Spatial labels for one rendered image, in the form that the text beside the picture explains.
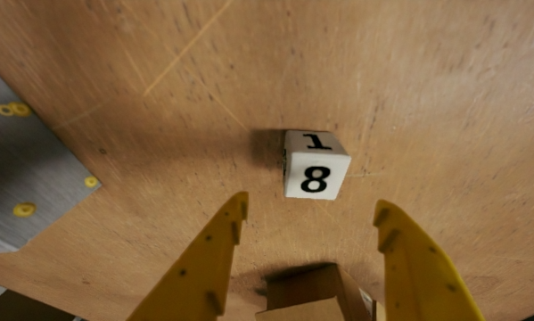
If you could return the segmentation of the white cube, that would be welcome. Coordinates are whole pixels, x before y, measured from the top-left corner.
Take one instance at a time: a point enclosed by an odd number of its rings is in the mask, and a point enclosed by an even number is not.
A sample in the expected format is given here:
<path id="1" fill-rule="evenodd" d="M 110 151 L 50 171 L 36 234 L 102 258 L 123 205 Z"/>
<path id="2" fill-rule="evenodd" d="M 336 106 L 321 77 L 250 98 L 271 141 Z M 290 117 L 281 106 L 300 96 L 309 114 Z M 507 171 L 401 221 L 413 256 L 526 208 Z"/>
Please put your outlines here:
<path id="1" fill-rule="evenodd" d="M 288 130 L 283 150 L 283 195 L 334 200 L 350 161 L 333 133 Z"/>

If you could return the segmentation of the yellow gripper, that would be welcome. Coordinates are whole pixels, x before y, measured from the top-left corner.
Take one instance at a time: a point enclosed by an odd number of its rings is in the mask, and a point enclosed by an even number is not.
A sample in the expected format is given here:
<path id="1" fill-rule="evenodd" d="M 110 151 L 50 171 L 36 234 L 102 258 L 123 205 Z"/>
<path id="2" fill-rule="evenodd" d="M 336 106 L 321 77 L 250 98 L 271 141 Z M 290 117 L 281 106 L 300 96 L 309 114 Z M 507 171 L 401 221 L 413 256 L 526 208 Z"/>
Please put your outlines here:
<path id="1" fill-rule="evenodd" d="M 249 193 L 234 194 L 126 321 L 217 321 L 225 314 L 234 246 Z M 450 257 L 399 206 L 374 210 L 384 254 L 385 321 L 486 321 Z"/>

